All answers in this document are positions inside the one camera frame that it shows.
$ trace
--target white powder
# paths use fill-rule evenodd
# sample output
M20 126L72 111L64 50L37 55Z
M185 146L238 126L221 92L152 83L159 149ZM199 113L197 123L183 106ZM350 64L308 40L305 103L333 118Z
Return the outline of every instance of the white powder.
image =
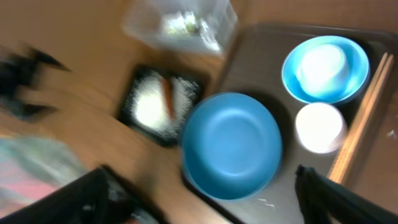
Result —
M131 116L139 124L163 138L177 138L185 121L185 115L192 107L192 100L197 96L198 85L182 78L172 78L172 97L175 119L171 120L164 97L161 76L152 74L141 80L131 105Z

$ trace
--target wooden chopstick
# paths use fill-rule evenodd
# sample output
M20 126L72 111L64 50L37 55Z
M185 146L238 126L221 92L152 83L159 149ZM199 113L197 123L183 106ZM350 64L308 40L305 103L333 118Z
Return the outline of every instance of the wooden chopstick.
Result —
M380 92L386 84L393 64L394 56L388 56L388 53L385 53L365 93L343 147L333 163L329 173L330 180L341 184L345 174L349 171L356 154L359 140L366 129L369 117L374 111L375 104L378 102L378 99L380 99Z

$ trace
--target white round object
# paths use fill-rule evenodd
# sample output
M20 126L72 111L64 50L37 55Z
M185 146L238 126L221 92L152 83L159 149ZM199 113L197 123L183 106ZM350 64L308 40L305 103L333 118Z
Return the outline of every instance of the white round object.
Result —
M344 51L336 45L321 44L304 54L299 79L307 94L325 97L343 89L348 73Z
M314 153L329 153L339 149L346 138L347 126L339 110L327 103L304 106L295 119L299 143Z

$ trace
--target small blue bowl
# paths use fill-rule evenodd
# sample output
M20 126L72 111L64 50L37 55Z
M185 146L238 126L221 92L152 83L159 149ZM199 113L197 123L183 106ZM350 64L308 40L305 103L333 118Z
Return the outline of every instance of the small blue bowl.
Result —
M275 175L282 138L271 113L240 93L201 102L183 130L185 177L203 194L237 200L261 190Z
M349 75L344 90L339 95L328 98L315 98L306 94L297 80L297 71L303 56L309 49L320 44L333 44L340 47L347 58ZM309 39L296 48L285 59L282 66L282 82L286 90L303 103L325 102L329 104L346 103L359 93L369 80L370 65L365 51L356 42L339 36L320 36Z

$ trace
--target clear plastic box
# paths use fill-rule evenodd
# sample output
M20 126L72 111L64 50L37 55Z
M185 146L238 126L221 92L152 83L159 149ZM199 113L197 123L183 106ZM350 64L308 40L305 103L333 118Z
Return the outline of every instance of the clear plastic box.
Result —
M178 12L193 12L212 30L211 43L201 35L165 35L162 18ZM229 0L132 0L122 27L151 47L185 52L222 54L238 18Z

